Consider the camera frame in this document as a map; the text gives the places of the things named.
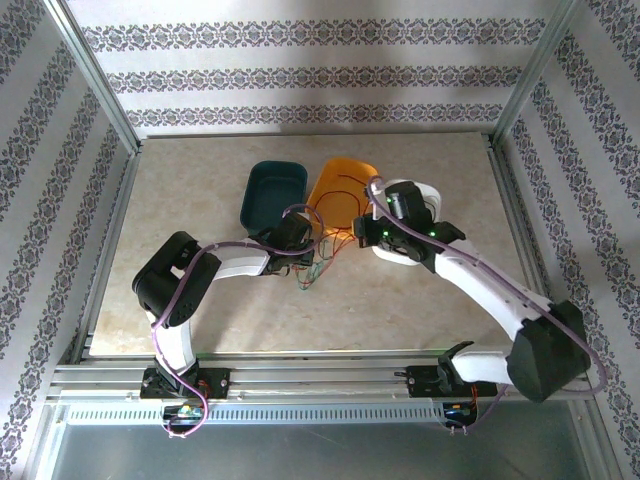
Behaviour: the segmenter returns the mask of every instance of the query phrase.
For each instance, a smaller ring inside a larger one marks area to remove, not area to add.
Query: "purple cable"
[[[204,425],[204,422],[207,420],[207,417],[209,416],[209,402],[207,402],[207,399],[200,392],[200,390],[198,390],[193,385],[189,384],[189,382],[184,380],[176,370],[174,370],[169,366],[168,362],[164,358],[164,353],[162,352],[162,348],[160,348],[160,344],[158,343],[158,334],[157,334],[158,329],[162,328],[164,324],[167,322],[167,320],[169,319],[169,316],[171,315],[171,312],[175,308],[176,303],[178,303],[178,298],[180,298],[180,295],[184,290],[184,286],[187,283],[187,280],[189,279],[189,277],[191,276],[191,273],[193,272],[193,269],[195,268],[196,263],[198,263],[198,260],[200,260],[200,258],[205,253],[211,250],[217,250],[219,248],[224,248],[224,247],[243,247],[243,248],[254,248],[256,250],[264,250],[266,252],[276,253],[278,255],[296,256],[296,255],[303,255],[307,252],[311,252],[312,250],[314,250],[316,246],[320,243],[320,239],[322,238],[322,234],[324,232],[324,220],[322,219],[322,216],[318,213],[318,211],[315,208],[313,208],[311,205],[307,205],[304,203],[296,203],[294,205],[290,205],[282,213],[282,217],[284,218],[291,210],[295,208],[307,208],[311,210],[313,214],[316,216],[316,218],[318,219],[318,223],[320,223],[320,236],[311,245],[309,245],[307,248],[303,250],[296,250],[296,251],[279,250],[277,248],[272,248],[265,245],[259,245],[257,243],[248,243],[248,242],[221,242],[221,243],[212,243],[210,245],[207,245],[206,247],[203,247],[200,250],[198,250],[198,252],[193,256],[193,259],[189,263],[189,266],[185,270],[184,275],[180,279],[180,282],[178,283],[178,287],[176,288],[176,291],[171,297],[169,304],[164,309],[164,311],[162,312],[162,315],[160,315],[158,320],[156,320],[151,325],[151,340],[153,342],[153,346],[156,350],[156,353],[160,357],[160,360],[162,360],[162,363],[166,367],[169,374],[173,378],[175,378],[178,383],[180,383],[182,386],[184,386],[185,388],[193,392],[200,399],[200,401],[202,402],[203,410],[204,410],[204,412],[202,413],[202,417],[200,418],[200,420],[198,420],[198,423],[196,423],[192,428],[190,428],[186,432],[183,432],[180,434],[174,433],[171,430],[171,421],[169,421],[169,424],[166,427],[163,426],[163,428],[167,432],[169,432],[170,436],[186,438],[192,433],[195,433],[200,427],[202,427],[202,425]]]

